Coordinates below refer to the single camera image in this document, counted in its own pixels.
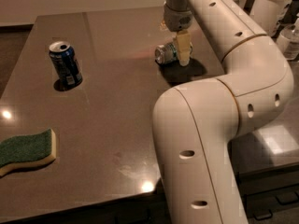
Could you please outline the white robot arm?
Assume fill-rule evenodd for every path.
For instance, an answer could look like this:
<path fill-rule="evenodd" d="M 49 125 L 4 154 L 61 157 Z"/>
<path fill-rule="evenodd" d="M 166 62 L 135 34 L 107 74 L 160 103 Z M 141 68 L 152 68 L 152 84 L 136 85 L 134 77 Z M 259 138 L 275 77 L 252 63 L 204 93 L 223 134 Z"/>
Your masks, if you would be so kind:
<path fill-rule="evenodd" d="M 266 31 L 233 0 L 166 0 L 181 33 L 194 17 L 224 69 L 163 93 L 153 139 L 173 224 L 248 224 L 227 145 L 275 119 L 292 97 L 293 74 Z"/>

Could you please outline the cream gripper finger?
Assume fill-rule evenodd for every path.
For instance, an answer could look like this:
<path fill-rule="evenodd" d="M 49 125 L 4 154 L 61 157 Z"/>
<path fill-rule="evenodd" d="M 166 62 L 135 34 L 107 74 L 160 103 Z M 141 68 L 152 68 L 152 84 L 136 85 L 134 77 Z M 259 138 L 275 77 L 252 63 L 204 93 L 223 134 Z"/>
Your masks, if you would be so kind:
<path fill-rule="evenodd" d="M 178 61 L 181 66 L 187 66 L 191 56 L 191 35 L 184 29 L 176 33 L 173 42 L 177 51 Z"/>

